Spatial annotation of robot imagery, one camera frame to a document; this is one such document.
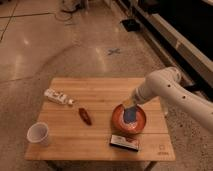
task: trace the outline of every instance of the blue object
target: blue object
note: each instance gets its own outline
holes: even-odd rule
[[[123,119],[126,124],[136,122],[137,106],[124,109]]]

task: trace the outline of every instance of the table leg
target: table leg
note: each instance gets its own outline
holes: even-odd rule
[[[156,161],[151,161],[148,166],[144,169],[144,171],[150,171],[157,164]]]
[[[58,167],[53,161],[46,160],[45,161],[49,167],[51,167],[54,171],[63,171],[62,168]]]

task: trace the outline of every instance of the small box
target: small box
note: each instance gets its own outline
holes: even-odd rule
[[[133,138],[112,135],[110,145],[132,151],[139,151],[139,140]]]

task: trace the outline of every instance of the cable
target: cable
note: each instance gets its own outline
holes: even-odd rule
[[[4,33],[7,31],[7,27],[9,26],[10,21],[11,21],[11,19],[13,18],[13,15],[14,15],[14,13],[15,13],[15,10],[16,10],[18,4],[19,4],[19,1],[20,1],[20,0],[17,0],[16,5],[15,5],[15,7],[14,7],[14,9],[13,9],[13,11],[12,11],[12,14],[11,14],[11,16],[10,16],[10,18],[9,18],[9,21],[7,22],[7,25],[6,25],[4,31],[3,31],[2,35],[1,35],[0,43],[2,42],[2,39],[3,39],[3,37],[4,37]]]
[[[56,15],[55,13],[54,13],[54,17],[55,17],[55,19],[58,20],[58,21],[65,22],[65,21],[69,21],[70,19],[72,19],[72,14],[70,13],[69,18],[67,18],[67,19],[58,18],[57,15]]]

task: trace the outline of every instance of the metal shelf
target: metal shelf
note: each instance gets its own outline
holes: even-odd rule
[[[134,7],[153,27],[176,49],[176,51],[213,87],[213,62],[197,47],[180,34],[159,14],[148,14],[143,11],[136,0],[131,0]]]

